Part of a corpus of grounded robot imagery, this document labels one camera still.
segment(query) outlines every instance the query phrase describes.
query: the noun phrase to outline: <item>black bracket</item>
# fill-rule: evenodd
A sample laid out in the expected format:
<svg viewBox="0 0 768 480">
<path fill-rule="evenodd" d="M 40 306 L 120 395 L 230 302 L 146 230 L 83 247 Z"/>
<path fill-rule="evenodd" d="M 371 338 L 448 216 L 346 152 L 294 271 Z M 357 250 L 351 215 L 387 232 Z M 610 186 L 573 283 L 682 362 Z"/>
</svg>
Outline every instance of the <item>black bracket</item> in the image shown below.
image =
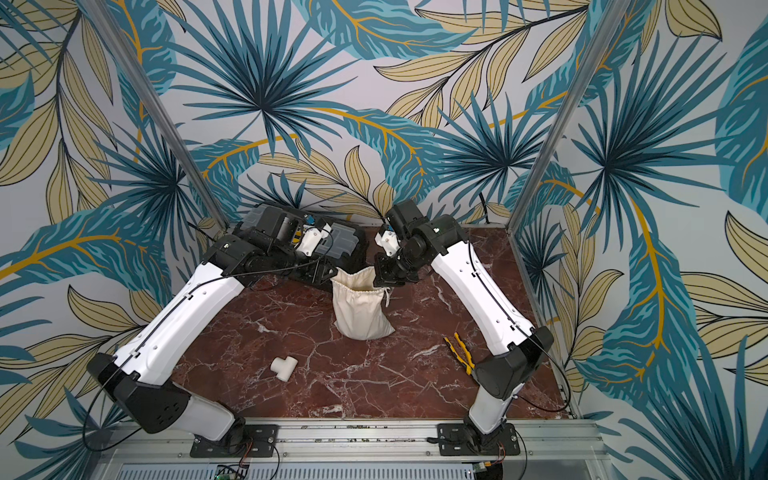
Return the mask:
<svg viewBox="0 0 768 480">
<path fill-rule="evenodd" d="M 496 456 L 500 453 L 498 444 L 504 446 L 507 456 L 520 455 L 520 445 L 518 444 L 518 434 L 511 423 L 505 423 L 502 428 L 494 434 L 494 438 L 487 442 L 479 452 L 472 447 L 469 441 L 472 430 L 464 423 L 440 423 L 437 425 L 438 445 L 440 445 L 440 456 L 458 457 L 487 455 Z"/>
<path fill-rule="evenodd" d="M 190 458 L 240 458 L 245 453 L 248 443 L 253 441 L 248 456 L 251 458 L 271 458 L 277 441 L 277 425 L 245 425 L 243 444 L 239 448 L 216 445 L 212 441 L 195 435 Z"/>
</svg>

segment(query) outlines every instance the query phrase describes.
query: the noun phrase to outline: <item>tropical leaf wallpaper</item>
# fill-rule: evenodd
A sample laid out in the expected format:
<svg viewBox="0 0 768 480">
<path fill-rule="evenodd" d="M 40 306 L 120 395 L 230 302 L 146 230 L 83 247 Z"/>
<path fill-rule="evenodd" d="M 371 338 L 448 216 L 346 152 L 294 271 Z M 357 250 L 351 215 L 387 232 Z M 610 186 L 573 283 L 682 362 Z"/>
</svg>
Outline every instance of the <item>tropical leaf wallpaper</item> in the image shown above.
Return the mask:
<svg viewBox="0 0 768 480">
<path fill-rule="evenodd" d="M 608 2 L 107 5 L 231 221 L 269 200 L 378 224 L 413 198 L 501 226 Z M 725 9 L 630 1 L 518 233 L 627 478 L 765 478 L 768 12 Z M 76 432 L 124 419 L 85 414 L 88 360 L 218 231 L 76 0 L 0 0 L 0 191 L 0 458 L 79 478 Z"/>
<path fill-rule="evenodd" d="M 538 312 L 617 478 L 766 478 L 768 5 L 620 31 L 515 232 Z"/>
</svg>

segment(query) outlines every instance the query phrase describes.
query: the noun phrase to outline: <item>drawstring bag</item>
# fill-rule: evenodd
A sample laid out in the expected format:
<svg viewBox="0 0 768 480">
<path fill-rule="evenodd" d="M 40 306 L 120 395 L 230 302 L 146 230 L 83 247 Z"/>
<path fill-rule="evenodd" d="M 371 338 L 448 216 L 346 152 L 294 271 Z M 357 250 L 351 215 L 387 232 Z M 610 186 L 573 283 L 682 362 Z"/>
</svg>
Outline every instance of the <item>drawstring bag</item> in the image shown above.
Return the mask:
<svg viewBox="0 0 768 480">
<path fill-rule="evenodd" d="M 375 269 L 369 266 L 352 275 L 339 268 L 331 279 L 336 328 L 342 335 L 355 340 L 372 340 L 395 331 L 382 312 L 385 295 L 389 305 L 390 289 L 373 286 L 375 277 Z"/>
</svg>

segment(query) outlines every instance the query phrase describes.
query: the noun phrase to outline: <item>yellow plier handle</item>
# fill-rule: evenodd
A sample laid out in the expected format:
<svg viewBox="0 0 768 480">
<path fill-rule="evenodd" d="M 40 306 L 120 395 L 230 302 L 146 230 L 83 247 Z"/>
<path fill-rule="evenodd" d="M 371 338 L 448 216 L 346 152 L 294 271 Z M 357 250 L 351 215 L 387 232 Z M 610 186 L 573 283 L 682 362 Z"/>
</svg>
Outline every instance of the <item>yellow plier handle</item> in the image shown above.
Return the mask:
<svg viewBox="0 0 768 480">
<path fill-rule="evenodd" d="M 456 359 L 457 359 L 457 360 L 458 360 L 458 361 L 459 361 L 459 362 L 460 362 L 460 363 L 461 363 L 463 366 L 465 366 L 465 367 L 466 367 L 466 369 L 467 369 L 467 375 L 472 375 L 472 373 L 473 373 L 473 371 L 474 371 L 474 369 L 475 369 L 475 364 L 474 364 L 474 363 L 472 363 L 472 354 L 471 354 L 471 353 L 469 353 L 469 350 L 467 350 L 467 346 L 464 344 L 464 342 L 462 342 L 462 339 L 461 339 L 461 338 L 459 338 L 459 336 L 458 336 L 458 333 L 457 333 L 457 332 L 454 332 L 454 333 L 453 333 L 453 336 L 456 338 L 456 341 L 458 342 L 459 346 L 461 346 L 462 350 L 464 351 L 464 354 L 467 356 L 467 360 L 464 360 L 464 359 L 463 359 L 463 358 L 462 358 L 462 357 L 461 357 L 461 356 L 458 354 L 458 352 L 456 352 L 456 349 L 455 349 L 455 348 L 453 348 L 453 344 L 451 343 L 451 340 L 449 340 L 447 336 L 444 336 L 444 337 L 443 337 L 443 339 L 445 340 L 445 342 L 446 342 L 446 343 L 448 343 L 448 346 L 449 346 L 449 347 L 451 347 L 451 351 L 452 351 L 452 352 L 453 352 L 453 354 L 456 356 Z"/>
</svg>

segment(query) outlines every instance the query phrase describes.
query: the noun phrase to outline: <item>mounting plate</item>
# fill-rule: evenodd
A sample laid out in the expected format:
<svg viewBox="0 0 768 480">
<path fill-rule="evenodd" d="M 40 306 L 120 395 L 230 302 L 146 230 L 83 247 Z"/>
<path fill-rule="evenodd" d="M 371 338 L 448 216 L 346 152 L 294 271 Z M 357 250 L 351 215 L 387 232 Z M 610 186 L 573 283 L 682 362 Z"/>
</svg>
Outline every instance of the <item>mounting plate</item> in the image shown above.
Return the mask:
<svg viewBox="0 0 768 480">
<path fill-rule="evenodd" d="M 274 444 L 277 441 L 277 425 L 245 425 L 244 439 L 253 439 L 248 456 L 251 458 L 271 458 L 274 452 Z M 213 444 L 210 440 L 195 435 L 191 458 L 240 458 L 244 450 L 237 449 L 230 453 L 228 449 Z"/>
<path fill-rule="evenodd" d="M 506 423 L 499 432 L 497 442 L 481 452 L 474 452 L 467 443 L 467 426 L 463 423 L 439 423 L 437 425 L 437 437 L 441 440 L 440 456 L 458 457 L 467 455 L 498 455 L 498 443 L 500 442 L 508 457 L 520 455 L 518 434 L 511 423 Z"/>
</svg>

